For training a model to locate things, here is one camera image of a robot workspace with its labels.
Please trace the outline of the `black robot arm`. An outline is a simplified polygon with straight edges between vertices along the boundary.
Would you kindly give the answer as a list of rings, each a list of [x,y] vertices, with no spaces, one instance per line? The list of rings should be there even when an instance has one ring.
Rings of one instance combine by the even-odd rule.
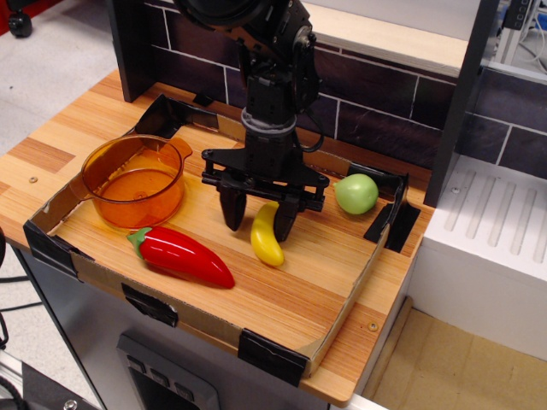
[[[321,80],[309,13],[299,1],[178,1],[175,6],[193,24],[237,44],[246,89],[244,147],[205,150],[202,181],[216,187],[233,231],[243,220],[248,196],[277,202],[273,233],[283,242],[298,214],[322,210],[329,185],[303,161],[324,140],[306,146],[296,131],[300,114],[322,127],[311,109]]]

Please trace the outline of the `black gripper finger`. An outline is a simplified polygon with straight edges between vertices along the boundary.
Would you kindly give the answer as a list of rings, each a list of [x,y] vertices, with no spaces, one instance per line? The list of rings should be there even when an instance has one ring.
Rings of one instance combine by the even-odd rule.
[[[242,223],[246,208],[246,194],[228,186],[219,188],[221,209],[226,226],[237,231]]]
[[[302,211],[301,201],[298,198],[288,198],[278,202],[278,209],[274,216],[273,231],[278,242],[284,242],[290,232],[297,215]]]

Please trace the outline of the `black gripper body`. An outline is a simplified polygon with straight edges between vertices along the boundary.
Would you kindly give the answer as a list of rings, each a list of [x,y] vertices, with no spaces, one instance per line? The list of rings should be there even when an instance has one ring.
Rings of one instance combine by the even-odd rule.
[[[320,212],[328,177],[307,166],[303,152],[294,146],[295,132],[283,137],[247,131],[244,147],[206,149],[202,182],[242,190],[248,196],[281,202],[298,198],[302,211]]]

